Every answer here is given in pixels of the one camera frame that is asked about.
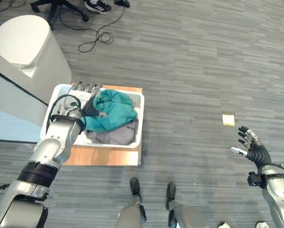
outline chair wheel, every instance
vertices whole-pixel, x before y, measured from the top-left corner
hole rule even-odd
[[[86,22],[89,20],[89,17],[86,14],[84,14],[82,17],[82,20]]]
[[[39,8],[37,6],[31,6],[32,10],[36,13],[39,13]]]

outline white wall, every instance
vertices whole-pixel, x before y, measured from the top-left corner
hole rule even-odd
[[[47,106],[0,77],[0,139],[37,142]]]

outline office chair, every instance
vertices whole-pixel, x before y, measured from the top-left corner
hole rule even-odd
[[[86,14],[84,14],[83,11],[81,11],[78,7],[74,6],[73,4],[68,2],[67,0],[37,0],[33,3],[31,3],[30,5],[31,5],[31,8],[34,12],[39,13],[38,6],[49,4],[49,3],[51,3],[51,8],[50,8],[50,11],[49,11],[47,22],[50,25],[51,30],[54,30],[51,21],[53,19],[54,14],[56,13],[58,6],[62,6],[62,5],[67,6],[68,8],[70,8],[70,9],[78,12],[79,14],[81,14],[83,21],[89,20],[89,17]]]

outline chair leg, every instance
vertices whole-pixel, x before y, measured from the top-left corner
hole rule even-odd
[[[51,30],[54,30],[51,21],[53,19],[54,14],[56,13],[58,6],[59,6],[58,1],[52,1],[51,8],[50,8],[50,11],[49,11],[49,15],[48,15],[48,18],[47,18],[47,22],[50,25]]]
[[[81,11],[78,7],[74,6],[73,4],[71,4],[70,2],[68,2],[67,0],[62,0],[62,4],[67,6],[68,8],[78,12],[79,14],[81,14],[82,16],[84,16],[83,11]]]
[[[52,0],[38,0],[38,1],[34,1],[33,3],[30,4],[30,6],[39,6],[39,5],[45,5],[48,3],[51,3]]]

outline gray cloth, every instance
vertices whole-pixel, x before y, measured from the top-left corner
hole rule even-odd
[[[123,125],[113,131],[107,132],[87,132],[87,138],[93,143],[128,145],[132,143],[137,134],[138,119]]]

